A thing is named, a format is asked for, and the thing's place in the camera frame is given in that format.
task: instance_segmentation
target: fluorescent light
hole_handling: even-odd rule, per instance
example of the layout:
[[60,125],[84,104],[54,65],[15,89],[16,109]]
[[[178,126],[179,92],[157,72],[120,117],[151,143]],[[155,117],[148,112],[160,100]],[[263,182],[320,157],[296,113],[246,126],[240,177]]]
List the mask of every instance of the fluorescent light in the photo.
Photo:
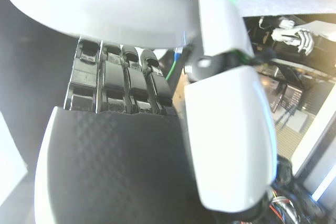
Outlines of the fluorescent light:
[[331,182],[336,177],[336,165],[334,165],[331,170],[328,172],[326,177],[323,179],[319,187],[315,190],[315,192],[312,195],[313,200],[318,201],[319,198],[322,196],[324,191],[327,189],[327,187],[331,184]]

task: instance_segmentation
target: white paper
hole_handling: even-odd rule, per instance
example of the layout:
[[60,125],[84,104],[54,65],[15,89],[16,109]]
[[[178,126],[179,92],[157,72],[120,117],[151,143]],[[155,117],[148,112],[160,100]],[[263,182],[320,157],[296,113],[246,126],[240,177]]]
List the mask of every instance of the white paper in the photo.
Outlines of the white paper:
[[0,112],[0,206],[26,174],[26,164]]

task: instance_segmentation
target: textured grip surface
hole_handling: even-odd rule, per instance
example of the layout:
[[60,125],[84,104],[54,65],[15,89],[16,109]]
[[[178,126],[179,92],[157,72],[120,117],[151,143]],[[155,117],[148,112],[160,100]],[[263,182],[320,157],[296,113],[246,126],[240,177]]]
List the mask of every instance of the textured grip surface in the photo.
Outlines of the textured grip surface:
[[47,169],[58,224],[214,223],[177,117],[57,109]]

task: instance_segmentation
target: white plastic casing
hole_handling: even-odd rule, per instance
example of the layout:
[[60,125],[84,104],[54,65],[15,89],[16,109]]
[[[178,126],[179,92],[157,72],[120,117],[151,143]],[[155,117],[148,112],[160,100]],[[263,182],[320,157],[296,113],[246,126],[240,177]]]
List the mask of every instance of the white plastic casing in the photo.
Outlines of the white plastic casing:
[[254,56],[244,21],[233,0],[198,0],[198,4],[205,55],[237,49]]
[[241,212],[276,177],[276,132],[258,74],[238,67],[185,87],[186,116],[204,207]]
[[187,45],[198,26],[193,0],[10,0],[32,19],[62,33],[144,48]]

